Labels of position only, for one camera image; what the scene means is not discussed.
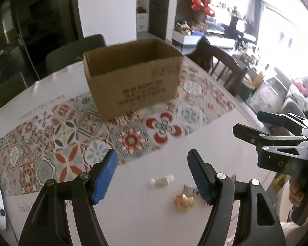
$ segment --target patterned tablecloth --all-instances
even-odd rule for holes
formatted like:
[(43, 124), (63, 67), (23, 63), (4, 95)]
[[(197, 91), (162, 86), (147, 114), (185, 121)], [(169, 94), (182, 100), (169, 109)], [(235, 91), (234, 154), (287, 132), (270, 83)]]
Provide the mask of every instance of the patterned tablecloth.
[(107, 122), (89, 92), (54, 106), (0, 138), (2, 192), (40, 191), (49, 178), (63, 182), (89, 171), (110, 148), (123, 165), (196, 132), (234, 108), (215, 84), (185, 62), (170, 101)]

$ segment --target rug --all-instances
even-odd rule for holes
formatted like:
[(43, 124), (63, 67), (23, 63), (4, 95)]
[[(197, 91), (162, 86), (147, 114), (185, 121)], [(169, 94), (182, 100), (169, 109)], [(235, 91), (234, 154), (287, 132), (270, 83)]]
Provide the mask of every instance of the rug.
[[(253, 96), (245, 101), (255, 114), (258, 114), (259, 111), (274, 114), (280, 113), (285, 94), (280, 88), (277, 88), (274, 83), (274, 81), (271, 81), (270, 85), (263, 83)], [(272, 136), (289, 136), (285, 128), (272, 126), (266, 123), (264, 123), (264, 126)]]

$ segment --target gray chair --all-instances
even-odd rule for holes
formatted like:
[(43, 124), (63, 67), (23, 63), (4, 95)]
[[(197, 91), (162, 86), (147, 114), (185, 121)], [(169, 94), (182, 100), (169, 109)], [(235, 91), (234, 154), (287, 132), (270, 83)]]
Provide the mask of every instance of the gray chair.
[(59, 47), (46, 56), (48, 75), (81, 61), (84, 52), (103, 46), (106, 46), (105, 39), (103, 35), (97, 34)]
[(0, 108), (27, 88), (21, 72), (12, 76), (6, 83), (0, 86)]

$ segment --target white box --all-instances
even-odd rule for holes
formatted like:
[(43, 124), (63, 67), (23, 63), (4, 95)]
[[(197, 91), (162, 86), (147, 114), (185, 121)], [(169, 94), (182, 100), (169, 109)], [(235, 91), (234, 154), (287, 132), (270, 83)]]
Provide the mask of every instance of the white box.
[(148, 31), (148, 14), (137, 14), (137, 32)]

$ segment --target chair backrest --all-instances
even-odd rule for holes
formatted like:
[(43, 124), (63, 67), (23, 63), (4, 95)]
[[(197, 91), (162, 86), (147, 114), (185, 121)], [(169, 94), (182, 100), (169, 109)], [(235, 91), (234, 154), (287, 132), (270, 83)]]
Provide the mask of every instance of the chair backrest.
[[(248, 69), (241, 69), (233, 57), (223, 50), (205, 43), (198, 44), (195, 51), (188, 56), (208, 73), (210, 69), (212, 69), (210, 75), (213, 75), (219, 64), (223, 63), (224, 68), (221, 69), (219, 73), (215, 73), (217, 75), (216, 80), (219, 81), (223, 75), (231, 71), (232, 73), (229, 73), (228, 78), (225, 80), (224, 87), (226, 87), (233, 96), (237, 94), (238, 85)], [(214, 67), (211, 61), (212, 57), (218, 60)]]
[(0, 108), (27, 88), (21, 72), (12, 76), (6, 83), (0, 86)]
[(59, 47), (46, 57), (48, 75), (81, 61), (84, 52), (103, 46), (106, 46), (103, 35), (96, 34)]

